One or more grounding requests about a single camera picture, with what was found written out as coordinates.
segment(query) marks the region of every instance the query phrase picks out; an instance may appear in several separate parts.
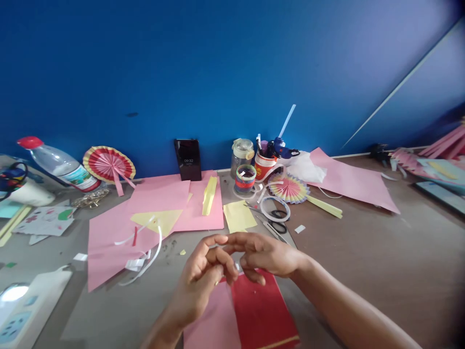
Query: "jar lid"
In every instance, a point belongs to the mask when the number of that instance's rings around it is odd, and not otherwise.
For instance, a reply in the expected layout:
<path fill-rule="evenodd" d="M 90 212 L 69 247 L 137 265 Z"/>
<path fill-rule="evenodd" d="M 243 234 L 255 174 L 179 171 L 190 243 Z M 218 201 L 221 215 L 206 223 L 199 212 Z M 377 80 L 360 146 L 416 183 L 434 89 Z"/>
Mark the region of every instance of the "jar lid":
<path fill-rule="evenodd" d="M 249 160 L 254 155 L 253 143 L 251 140 L 238 138 L 232 144 L 232 152 L 239 159 Z"/>

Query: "cable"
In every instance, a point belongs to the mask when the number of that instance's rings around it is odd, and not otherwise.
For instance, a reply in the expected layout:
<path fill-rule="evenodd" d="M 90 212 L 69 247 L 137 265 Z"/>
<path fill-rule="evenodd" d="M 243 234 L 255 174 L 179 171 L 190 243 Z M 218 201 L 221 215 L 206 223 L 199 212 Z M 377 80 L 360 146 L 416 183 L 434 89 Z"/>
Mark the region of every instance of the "cable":
<path fill-rule="evenodd" d="M 329 196 L 328 194 L 326 194 L 326 193 L 323 191 L 323 189 L 320 188 L 320 190 L 321 190 L 321 192 L 322 192 L 324 195 L 326 195 L 326 196 L 327 196 L 328 198 L 330 198 L 330 199 L 339 199 L 339 198 L 342 198 L 342 197 L 344 196 L 344 195 L 341 195 L 341 196 Z"/>

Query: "smartphone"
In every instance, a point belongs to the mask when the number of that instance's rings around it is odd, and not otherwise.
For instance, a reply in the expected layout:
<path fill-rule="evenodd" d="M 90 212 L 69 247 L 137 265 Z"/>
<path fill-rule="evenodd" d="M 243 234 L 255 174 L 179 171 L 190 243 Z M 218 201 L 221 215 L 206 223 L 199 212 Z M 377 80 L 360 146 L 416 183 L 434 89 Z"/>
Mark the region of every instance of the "smartphone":
<path fill-rule="evenodd" d="M 181 180 L 202 180 L 199 141 L 195 139 L 175 139 L 174 149 L 176 149 Z"/>

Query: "pen holder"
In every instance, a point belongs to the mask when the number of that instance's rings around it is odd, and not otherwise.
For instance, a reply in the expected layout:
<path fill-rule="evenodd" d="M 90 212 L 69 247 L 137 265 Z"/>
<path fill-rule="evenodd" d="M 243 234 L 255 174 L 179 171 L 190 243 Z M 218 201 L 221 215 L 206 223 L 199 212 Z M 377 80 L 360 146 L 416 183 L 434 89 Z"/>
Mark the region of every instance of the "pen holder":
<path fill-rule="evenodd" d="M 236 182 L 234 190 L 239 193 L 248 193 L 252 190 L 255 183 L 257 171 L 255 167 L 248 164 L 240 165 L 236 170 Z"/>

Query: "forearm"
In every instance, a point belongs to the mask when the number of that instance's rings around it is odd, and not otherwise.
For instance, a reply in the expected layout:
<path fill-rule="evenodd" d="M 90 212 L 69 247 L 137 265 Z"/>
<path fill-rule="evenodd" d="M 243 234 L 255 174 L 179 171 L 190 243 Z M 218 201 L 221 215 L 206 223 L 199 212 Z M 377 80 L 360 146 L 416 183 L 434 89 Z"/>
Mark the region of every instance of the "forearm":
<path fill-rule="evenodd" d="M 174 349 L 182 332 L 183 329 L 171 320 L 169 310 L 165 309 L 155 321 L 140 349 Z"/>
<path fill-rule="evenodd" d="M 350 349 L 420 348 L 399 326 L 308 258 L 292 276 Z"/>

